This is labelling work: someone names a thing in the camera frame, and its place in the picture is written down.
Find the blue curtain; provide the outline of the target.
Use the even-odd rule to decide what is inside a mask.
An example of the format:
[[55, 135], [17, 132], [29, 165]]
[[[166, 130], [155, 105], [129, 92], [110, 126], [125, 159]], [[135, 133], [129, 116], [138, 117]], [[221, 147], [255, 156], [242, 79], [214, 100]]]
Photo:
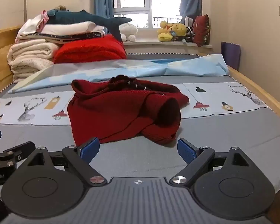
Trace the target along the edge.
[[105, 26], [104, 19], [114, 17], [113, 0], [94, 0], [94, 11], [98, 25]]
[[185, 22], [186, 17], [196, 19], [202, 15], [202, 0], [181, 0], [180, 15], [181, 23]]

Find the cream folded fleece blanket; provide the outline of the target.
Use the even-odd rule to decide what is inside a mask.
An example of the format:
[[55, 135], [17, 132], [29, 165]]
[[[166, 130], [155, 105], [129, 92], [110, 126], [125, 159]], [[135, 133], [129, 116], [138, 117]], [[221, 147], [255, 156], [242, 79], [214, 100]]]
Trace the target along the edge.
[[15, 83], [53, 65], [59, 46], [45, 39], [15, 43], [7, 54], [7, 62]]

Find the dark red knit sweater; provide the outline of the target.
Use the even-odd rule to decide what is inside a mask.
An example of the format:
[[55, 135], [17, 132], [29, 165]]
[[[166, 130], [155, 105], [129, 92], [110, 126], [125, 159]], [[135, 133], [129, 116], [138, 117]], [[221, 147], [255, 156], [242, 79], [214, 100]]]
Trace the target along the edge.
[[72, 81], [67, 107], [77, 146], [91, 138], [100, 143], [144, 136], [159, 145], [172, 142], [189, 98], [173, 85], [118, 75], [109, 81]]

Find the light blue bed sheet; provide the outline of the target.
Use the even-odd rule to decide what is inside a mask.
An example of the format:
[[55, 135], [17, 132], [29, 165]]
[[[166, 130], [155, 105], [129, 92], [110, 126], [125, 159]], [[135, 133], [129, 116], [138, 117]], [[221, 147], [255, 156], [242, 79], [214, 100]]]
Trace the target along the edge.
[[88, 63], [54, 64], [17, 83], [9, 94], [68, 85], [75, 79], [92, 83], [118, 75], [132, 78], [152, 76], [225, 76], [229, 69], [221, 54], [193, 59], [120, 59]]

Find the left blue curtain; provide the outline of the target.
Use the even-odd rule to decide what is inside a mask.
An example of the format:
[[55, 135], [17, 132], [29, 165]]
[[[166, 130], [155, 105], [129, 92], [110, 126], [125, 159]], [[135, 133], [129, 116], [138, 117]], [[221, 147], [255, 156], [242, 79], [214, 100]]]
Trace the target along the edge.
[[114, 17], [113, 0], [94, 0], [94, 11], [98, 25], [105, 26], [104, 19]]

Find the white plush toy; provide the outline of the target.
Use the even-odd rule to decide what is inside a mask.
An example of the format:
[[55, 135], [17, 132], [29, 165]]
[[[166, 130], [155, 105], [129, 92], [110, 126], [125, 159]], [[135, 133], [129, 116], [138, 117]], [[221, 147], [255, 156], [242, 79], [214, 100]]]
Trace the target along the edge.
[[133, 24], [130, 23], [122, 24], [119, 26], [119, 31], [123, 42], [136, 41], [136, 34], [138, 32], [138, 29]]

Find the right blue curtain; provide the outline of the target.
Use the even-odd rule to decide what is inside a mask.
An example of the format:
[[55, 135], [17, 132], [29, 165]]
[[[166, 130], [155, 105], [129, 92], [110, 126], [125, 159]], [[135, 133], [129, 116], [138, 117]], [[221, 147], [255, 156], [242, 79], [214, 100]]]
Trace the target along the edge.
[[181, 23], [185, 22], [186, 17], [196, 19], [202, 15], [202, 0], [181, 0], [180, 15]]

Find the dark teal shark plush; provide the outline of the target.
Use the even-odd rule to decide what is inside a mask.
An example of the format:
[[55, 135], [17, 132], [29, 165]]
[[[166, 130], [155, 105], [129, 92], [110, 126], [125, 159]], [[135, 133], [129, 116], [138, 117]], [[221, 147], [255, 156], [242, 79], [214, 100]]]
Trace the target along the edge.
[[68, 25], [81, 22], [93, 22], [96, 25], [106, 27], [108, 32], [118, 41], [122, 41], [119, 26], [131, 22], [131, 18], [113, 17], [105, 18], [98, 15], [90, 14], [85, 10], [79, 12], [49, 10], [46, 12], [48, 16], [47, 24]]

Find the window with white frame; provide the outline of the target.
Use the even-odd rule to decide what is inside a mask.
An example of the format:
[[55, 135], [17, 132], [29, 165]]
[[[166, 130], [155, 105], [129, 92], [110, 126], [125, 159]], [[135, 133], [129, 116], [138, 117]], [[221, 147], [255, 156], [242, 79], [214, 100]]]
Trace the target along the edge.
[[114, 17], [131, 18], [137, 28], [159, 28], [160, 23], [178, 23], [181, 0], [113, 0]]

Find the wooden bed frame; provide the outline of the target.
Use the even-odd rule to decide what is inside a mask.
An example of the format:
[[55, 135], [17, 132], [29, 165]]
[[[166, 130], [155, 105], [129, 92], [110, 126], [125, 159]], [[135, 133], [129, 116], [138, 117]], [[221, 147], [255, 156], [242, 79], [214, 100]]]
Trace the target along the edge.
[[[19, 27], [11, 27], [0, 30], [0, 93], [7, 89], [13, 82], [13, 74], [9, 69], [6, 56], [19, 29]], [[278, 100], [239, 71], [232, 67], [228, 67], [228, 69], [229, 76], [232, 79], [243, 84], [250, 91], [259, 96], [260, 99], [280, 117], [280, 102]]]

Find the dark navy patterned folded cloth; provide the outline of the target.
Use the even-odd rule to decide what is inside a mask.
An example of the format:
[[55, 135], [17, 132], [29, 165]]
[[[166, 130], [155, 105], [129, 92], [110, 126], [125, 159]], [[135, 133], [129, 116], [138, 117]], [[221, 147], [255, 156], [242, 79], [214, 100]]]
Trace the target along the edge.
[[24, 41], [29, 41], [31, 39], [45, 39], [47, 42], [63, 45], [69, 42], [79, 41], [84, 39], [102, 38], [105, 35], [106, 33], [103, 30], [87, 32], [82, 34], [74, 34], [74, 35], [52, 35], [52, 34], [44, 34], [44, 33], [34, 33], [25, 36], [20, 35], [15, 40], [15, 42], [22, 43]]

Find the dark red cushion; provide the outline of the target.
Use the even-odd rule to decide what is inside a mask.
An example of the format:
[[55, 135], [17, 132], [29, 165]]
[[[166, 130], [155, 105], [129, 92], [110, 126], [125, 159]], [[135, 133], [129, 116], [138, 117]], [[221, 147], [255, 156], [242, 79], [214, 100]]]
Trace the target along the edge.
[[197, 16], [193, 24], [193, 43], [198, 47], [206, 44], [210, 33], [210, 21], [208, 15]]

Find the white deer print cloth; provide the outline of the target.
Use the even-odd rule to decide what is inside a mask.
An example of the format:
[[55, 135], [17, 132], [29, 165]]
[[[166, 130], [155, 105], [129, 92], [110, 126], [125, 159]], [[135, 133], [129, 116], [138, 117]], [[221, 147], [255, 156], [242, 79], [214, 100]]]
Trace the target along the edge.
[[[267, 105], [240, 83], [178, 83], [190, 102], [181, 117], [197, 118], [246, 112]], [[67, 106], [73, 90], [0, 98], [0, 124], [68, 125]]]

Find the purple paper bag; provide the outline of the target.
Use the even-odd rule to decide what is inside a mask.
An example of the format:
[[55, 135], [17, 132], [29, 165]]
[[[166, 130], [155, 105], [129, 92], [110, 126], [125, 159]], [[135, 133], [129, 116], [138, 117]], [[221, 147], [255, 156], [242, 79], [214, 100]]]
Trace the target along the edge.
[[225, 63], [235, 70], [239, 70], [241, 59], [241, 46], [236, 43], [228, 43], [222, 41], [221, 54]]

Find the white pink folded garment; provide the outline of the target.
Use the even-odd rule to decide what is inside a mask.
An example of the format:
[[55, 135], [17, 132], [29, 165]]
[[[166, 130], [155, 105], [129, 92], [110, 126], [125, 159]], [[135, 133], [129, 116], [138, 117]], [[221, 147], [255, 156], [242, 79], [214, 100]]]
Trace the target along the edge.
[[28, 19], [25, 24], [20, 28], [15, 38], [15, 43], [18, 43], [21, 36], [27, 36], [36, 32], [41, 32], [44, 25], [49, 21], [47, 11], [43, 10], [41, 14], [37, 15], [33, 19]]

